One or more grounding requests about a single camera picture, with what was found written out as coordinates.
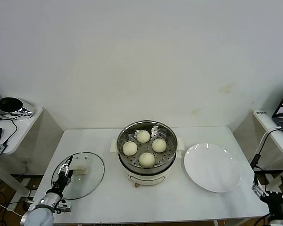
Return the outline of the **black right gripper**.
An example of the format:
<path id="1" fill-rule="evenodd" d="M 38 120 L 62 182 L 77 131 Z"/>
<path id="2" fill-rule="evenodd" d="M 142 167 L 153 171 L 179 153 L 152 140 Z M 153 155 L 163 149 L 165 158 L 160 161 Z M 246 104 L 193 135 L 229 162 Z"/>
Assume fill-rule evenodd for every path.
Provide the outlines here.
<path id="1" fill-rule="evenodd" d="M 252 190 L 259 199 L 268 205 L 269 221 L 283 220 L 283 193 L 265 191 L 257 176 L 254 176 Z"/>

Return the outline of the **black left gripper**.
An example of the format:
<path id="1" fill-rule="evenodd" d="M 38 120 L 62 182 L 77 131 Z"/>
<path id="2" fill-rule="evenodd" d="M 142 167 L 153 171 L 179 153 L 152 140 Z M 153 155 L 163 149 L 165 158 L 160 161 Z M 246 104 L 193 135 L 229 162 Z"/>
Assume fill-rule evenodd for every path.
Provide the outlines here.
<path id="1" fill-rule="evenodd" d="M 58 171 L 58 179 L 54 182 L 52 191 L 57 194 L 62 194 L 65 187 L 70 183 L 72 170 L 70 170 L 70 164 L 72 162 L 73 156 L 71 155 L 65 162 L 62 164 Z"/>

